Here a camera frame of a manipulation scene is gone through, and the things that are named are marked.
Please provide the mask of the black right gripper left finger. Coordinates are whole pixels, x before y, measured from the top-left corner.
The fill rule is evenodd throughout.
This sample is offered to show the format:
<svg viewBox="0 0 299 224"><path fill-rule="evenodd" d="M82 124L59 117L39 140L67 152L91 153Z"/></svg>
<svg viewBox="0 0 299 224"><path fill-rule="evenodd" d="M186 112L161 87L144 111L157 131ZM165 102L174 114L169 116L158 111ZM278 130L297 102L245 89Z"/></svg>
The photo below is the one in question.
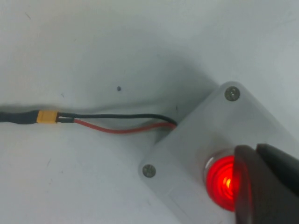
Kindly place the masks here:
<svg viewBox="0 0 299 224"><path fill-rule="evenodd" d="M286 187L260 155L246 145L234 151L237 224L297 224L299 187Z"/></svg>

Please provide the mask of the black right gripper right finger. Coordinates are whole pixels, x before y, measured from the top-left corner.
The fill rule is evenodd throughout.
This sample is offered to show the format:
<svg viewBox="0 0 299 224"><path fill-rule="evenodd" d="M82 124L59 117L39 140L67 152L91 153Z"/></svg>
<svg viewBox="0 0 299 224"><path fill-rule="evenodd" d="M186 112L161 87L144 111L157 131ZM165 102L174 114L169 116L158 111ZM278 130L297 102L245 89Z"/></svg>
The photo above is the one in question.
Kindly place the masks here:
<svg viewBox="0 0 299 224"><path fill-rule="evenodd" d="M256 152L286 187L299 186L299 160L268 144L259 144Z"/></svg>

